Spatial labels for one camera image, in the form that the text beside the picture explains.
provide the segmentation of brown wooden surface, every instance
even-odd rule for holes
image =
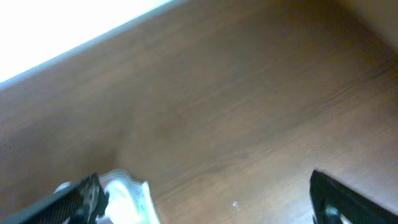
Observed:
[[[311,223],[315,167],[398,212],[397,72],[326,1],[186,2],[0,92],[0,217],[116,168],[162,223]]]

